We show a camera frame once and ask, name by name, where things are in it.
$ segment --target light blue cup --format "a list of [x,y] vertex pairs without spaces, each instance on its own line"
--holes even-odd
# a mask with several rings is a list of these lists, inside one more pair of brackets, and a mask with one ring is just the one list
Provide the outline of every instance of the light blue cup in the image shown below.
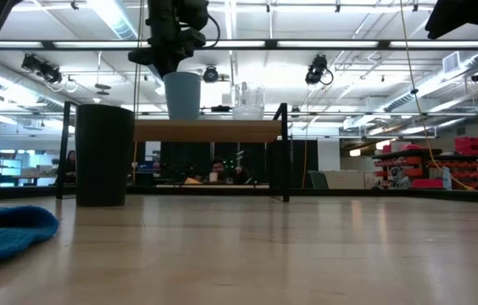
[[170,119],[197,119],[202,94],[201,77],[190,72],[173,72],[164,75],[164,84]]

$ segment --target clear plastic container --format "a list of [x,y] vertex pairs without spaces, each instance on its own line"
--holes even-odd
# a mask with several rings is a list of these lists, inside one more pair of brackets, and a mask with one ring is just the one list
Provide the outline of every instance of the clear plastic container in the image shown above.
[[243,82],[234,87],[235,107],[233,119],[264,119],[265,88],[258,84]]

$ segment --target chair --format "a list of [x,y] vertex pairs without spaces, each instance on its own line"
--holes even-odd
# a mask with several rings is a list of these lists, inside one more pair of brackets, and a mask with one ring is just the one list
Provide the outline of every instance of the chair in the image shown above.
[[327,179],[325,178],[324,173],[321,173],[316,170],[310,170],[308,172],[310,175],[311,182],[313,182],[313,188],[317,190],[329,190],[330,187],[327,185]]

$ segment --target black cylinder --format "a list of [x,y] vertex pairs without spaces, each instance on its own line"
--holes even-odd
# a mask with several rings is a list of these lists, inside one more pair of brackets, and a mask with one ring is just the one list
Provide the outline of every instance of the black cylinder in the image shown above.
[[78,206],[115,207],[125,204],[134,125],[134,114],[123,108],[100,104],[77,108]]

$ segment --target wooden floor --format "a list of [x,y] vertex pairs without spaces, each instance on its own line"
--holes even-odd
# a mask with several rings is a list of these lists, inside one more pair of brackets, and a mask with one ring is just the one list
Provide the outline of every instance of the wooden floor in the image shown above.
[[478,203],[413,198],[25,199],[61,219],[0,264],[0,304],[474,304]]

